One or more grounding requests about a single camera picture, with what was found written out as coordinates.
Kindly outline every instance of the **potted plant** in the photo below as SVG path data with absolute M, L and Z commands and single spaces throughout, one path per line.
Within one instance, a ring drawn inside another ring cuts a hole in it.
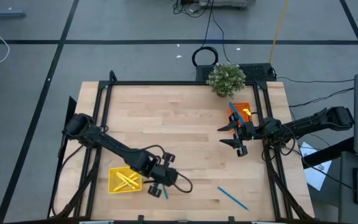
M 206 81 L 212 88 L 212 92 L 220 97 L 234 96 L 235 91 L 243 89 L 246 84 L 246 75 L 242 72 L 239 65 L 227 63 L 218 65 L 208 75 L 209 80 Z

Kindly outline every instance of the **gray floor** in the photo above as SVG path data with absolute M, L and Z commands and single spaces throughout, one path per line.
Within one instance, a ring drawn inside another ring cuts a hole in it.
M 73 0 L 0 0 L 0 7 L 20 8 L 24 19 L 0 20 L 0 34 L 10 40 L 58 40 Z M 258 0 L 248 11 L 216 9 L 225 39 L 272 40 L 284 0 Z M 358 0 L 347 0 L 358 25 Z M 172 14 L 172 1 L 80 0 L 68 40 L 203 39 L 207 13 L 198 19 Z M 209 39 L 220 39 L 211 22 Z M 280 40 L 357 40 L 339 1 L 292 0 L 283 20 Z M 60 144 L 60 131 L 68 97 L 77 98 L 81 82 L 107 79 L 113 69 L 120 80 L 194 80 L 191 55 L 200 45 L 65 45 L 6 222 L 45 218 L 52 191 Z M 221 45 L 213 45 L 223 59 Z M 0 64 L 0 204 L 38 102 L 56 45 L 11 45 L 11 54 Z M 0 45 L 0 58 L 6 48 Z M 226 45 L 234 63 L 268 62 L 269 45 Z M 200 64 L 212 62 L 201 52 Z M 273 66 L 278 76 L 297 80 L 343 80 L 358 73 L 358 45 L 278 45 Z M 352 83 L 285 83 L 289 104 L 329 95 Z M 297 118 L 324 107 L 353 107 L 353 93 L 338 95 L 313 105 L 295 108 Z M 352 131 L 317 133 L 330 144 Z M 305 136 L 314 147 L 325 143 Z M 313 201 L 316 216 L 335 220 L 335 207 Z

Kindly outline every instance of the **wooden tabletop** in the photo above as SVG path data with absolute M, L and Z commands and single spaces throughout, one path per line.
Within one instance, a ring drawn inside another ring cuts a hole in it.
M 98 82 L 82 84 L 76 113 L 92 115 L 97 86 Z M 273 116 L 283 123 L 291 121 L 283 83 L 268 83 L 268 90 Z M 260 97 L 266 117 L 262 91 Z M 252 87 L 237 92 L 231 100 L 211 93 L 209 86 L 113 86 L 107 119 L 108 134 L 129 147 L 161 145 L 176 155 L 171 167 L 190 178 L 194 188 L 192 193 L 183 194 L 171 186 L 167 188 L 168 200 L 163 195 L 160 198 L 149 195 L 146 184 L 141 192 L 108 194 L 108 170 L 125 166 L 125 163 L 103 149 L 92 220 L 136 220 L 138 215 L 144 215 L 145 220 L 224 221 L 228 216 L 234 216 L 236 221 L 274 220 L 266 165 L 261 158 L 262 141 L 244 141 L 248 148 L 248 155 L 244 157 L 237 157 L 235 150 L 219 142 L 219 139 L 232 138 L 231 132 L 216 131 L 228 123 L 230 101 L 249 102 L 251 111 L 256 111 Z M 255 125 L 259 124 L 256 114 L 252 119 Z M 76 141 L 70 141 L 65 157 L 78 146 Z M 158 149 L 151 152 L 161 153 Z M 83 149 L 67 162 L 62 171 L 55 200 L 57 211 L 66 205 L 78 188 L 84 154 Z M 282 160 L 289 191 L 305 211 L 314 216 L 300 156 L 291 153 L 283 156 Z M 181 177 L 177 184 L 183 189 L 189 188 Z M 249 207 L 249 211 L 220 192 L 218 187 Z M 277 192 L 284 217 L 282 194 L 278 188 Z M 83 197 L 82 215 L 85 214 L 87 199 L 88 192 Z

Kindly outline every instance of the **yellow plastic basket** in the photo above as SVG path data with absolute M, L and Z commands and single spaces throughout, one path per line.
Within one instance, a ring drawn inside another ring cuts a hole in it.
M 142 190 L 142 176 L 128 167 L 109 169 L 109 194 Z

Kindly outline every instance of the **blue stick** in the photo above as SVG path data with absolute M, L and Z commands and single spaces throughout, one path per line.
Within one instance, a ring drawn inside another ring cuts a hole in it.
M 244 125 L 244 120 L 242 119 L 242 116 L 239 114 L 239 112 L 237 111 L 236 107 L 234 107 L 234 104 L 232 102 L 229 103 L 231 109 L 233 110 L 233 112 L 236 112 L 239 115 L 241 124 Z
M 163 191 L 164 191 L 165 199 L 168 199 L 168 192 L 167 192 L 167 190 L 165 189 L 165 185 L 162 185 L 162 189 L 163 189 Z
M 237 199 L 235 199 L 232 195 L 230 195 L 229 193 L 227 193 L 225 190 L 223 190 L 221 187 L 218 187 L 218 189 L 223 192 L 225 195 L 227 195 L 229 198 L 231 198 L 233 201 L 237 202 L 237 204 L 239 204 L 241 207 L 245 208 L 246 210 L 249 211 L 249 209 L 243 205 L 241 202 L 239 202 Z

